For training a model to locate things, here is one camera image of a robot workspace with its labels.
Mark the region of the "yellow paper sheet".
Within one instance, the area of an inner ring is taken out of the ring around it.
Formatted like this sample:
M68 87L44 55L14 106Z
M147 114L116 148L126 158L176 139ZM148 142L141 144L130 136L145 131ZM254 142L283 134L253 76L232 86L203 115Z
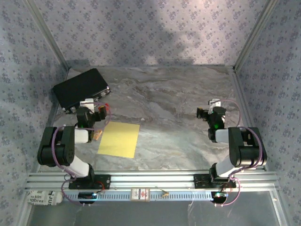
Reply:
M98 148L98 154L134 158L140 125L109 122Z

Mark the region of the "black left controller board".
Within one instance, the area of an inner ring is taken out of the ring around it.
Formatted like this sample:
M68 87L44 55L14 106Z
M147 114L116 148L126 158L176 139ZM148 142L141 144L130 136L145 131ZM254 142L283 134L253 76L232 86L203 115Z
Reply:
M94 192L80 192L78 199L81 204L93 204L97 199L97 194Z

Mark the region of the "black controller board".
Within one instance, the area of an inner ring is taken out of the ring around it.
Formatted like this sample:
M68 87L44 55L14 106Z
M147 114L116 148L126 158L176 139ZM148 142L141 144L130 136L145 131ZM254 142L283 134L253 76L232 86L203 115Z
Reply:
M78 199L81 204L93 204L97 199L97 194L94 192L80 192Z
M212 203L224 204L229 196L227 192L211 192Z

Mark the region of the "black right controller board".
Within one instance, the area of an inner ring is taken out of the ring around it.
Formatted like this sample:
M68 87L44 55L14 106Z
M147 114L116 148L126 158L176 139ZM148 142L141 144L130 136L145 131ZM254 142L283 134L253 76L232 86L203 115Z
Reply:
M229 196L227 192L211 192L212 203L224 204Z

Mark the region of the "white card with red print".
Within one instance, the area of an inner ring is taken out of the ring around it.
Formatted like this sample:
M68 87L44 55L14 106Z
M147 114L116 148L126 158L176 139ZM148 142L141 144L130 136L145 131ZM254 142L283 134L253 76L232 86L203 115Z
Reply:
M132 188L130 192L130 201L135 202L149 202L150 189L149 188Z

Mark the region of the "white roll with black print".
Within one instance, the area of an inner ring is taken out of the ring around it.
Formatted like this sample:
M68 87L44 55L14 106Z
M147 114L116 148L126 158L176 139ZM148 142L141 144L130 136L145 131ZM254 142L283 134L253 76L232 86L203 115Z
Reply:
M63 194L59 191L30 191L27 202L30 205L55 206L63 201Z

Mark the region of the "aluminium side rail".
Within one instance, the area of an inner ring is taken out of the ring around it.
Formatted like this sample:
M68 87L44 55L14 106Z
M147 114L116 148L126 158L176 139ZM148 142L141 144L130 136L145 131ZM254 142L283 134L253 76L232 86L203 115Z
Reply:
M235 99L240 107L241 112L241 120L244 126L248 127L256 127L253 116L251 114L251 111L248 106L248 102L246 100L246 96L244 94L244 91L242 89L241 82L239 81L239 77L236 75L234 68L231 68L231 82L234 89L234 96Z
M58 126L55 126L55 122L58 120L58 117L63 114L63 110L60 110L59 104L59 95L55 91L55 86L61 84L67 80L69 70L66 75L63 77L61 82L57 82L52 89L50 90L51 101L53 101L53 106L50 111L49 119L47 121L47 126L44 129L42 140L40 142L39 150L37 153L37 160L39 165L46 165L48 167L56 167L57 164L63 165L66 160L65 144L62 147L57 146L57 141L61 140L61 135L55 135L55 131Z

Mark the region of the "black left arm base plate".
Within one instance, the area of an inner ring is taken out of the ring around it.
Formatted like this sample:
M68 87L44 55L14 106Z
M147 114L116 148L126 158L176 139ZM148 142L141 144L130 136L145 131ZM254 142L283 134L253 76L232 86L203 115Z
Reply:
M110 188L110 175L94 175L92 177L78 178L69 184L70 190L106 190Z

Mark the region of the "thin aluminium edge rail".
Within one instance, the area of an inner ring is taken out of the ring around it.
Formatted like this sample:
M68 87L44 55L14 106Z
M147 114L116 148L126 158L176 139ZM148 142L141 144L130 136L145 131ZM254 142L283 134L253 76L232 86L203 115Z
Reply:
M100 66L100 65L91 65L91 66L75 66L70 67L70 69L92 69L92 68L113 68L113 69L121 69L121 68L185 68L185 67L207 67L207 68L230 68L235 69L234 65L139 65L139 66Z

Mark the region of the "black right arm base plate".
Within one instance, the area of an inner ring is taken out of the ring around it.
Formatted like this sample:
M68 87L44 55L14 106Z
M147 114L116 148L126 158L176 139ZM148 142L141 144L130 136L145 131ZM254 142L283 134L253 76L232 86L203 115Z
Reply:
M229 178L213 178L213 176L209 174L194 174L193 182L196 189L236 188L236 183L231 181Z

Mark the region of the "aluminium mounting rail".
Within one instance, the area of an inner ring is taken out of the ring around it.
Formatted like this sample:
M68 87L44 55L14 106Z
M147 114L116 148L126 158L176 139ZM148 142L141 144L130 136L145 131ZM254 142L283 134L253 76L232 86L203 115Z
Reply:
M194 174L207 174L205 170L150 170L150 171L97 171L96 174L110 175L111 184L108 190L128 191L132 188L159 187L166 191L186 190L208 190L218 191L220 189L196 189L194 187ZM239 179L236 188L225 188L226 190L237 190L241 186L242 191L271 191L279 188L279 182L275 172L268 172L264 169L246 170L235 175ZM25 183L25 189L31 190L54 190L61 187L70 190L67 180L70 176L60 171L41 171L31 173Z

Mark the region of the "aluminium frame post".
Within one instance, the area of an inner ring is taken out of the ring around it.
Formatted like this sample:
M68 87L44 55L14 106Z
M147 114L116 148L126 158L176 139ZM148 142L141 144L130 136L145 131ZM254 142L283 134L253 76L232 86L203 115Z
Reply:
M275 8L279 4L280 0L267 0L266 4L264 5L259 17L252 28L250 35L248 36L245 45L243 46L242 50L240 51L238 58L233 66L233 70L235 73L239 72L247 60L252 48L256 44L260 34L264 30L266 23L269 21L270 17L272 16Z
M59 48L57 45L54 36L52 35L49 27L46 24L46 21L43 18L43 15L41 14L39 8L37 7L34 0L23 0L24 4L28 8L31 16L33 17L35 23L39 27L40 31L42 32L42 35L48 45L50 46L51 50L53 51L55 57L57 58L58 62L64 67L65 70L69 70L69 66Z

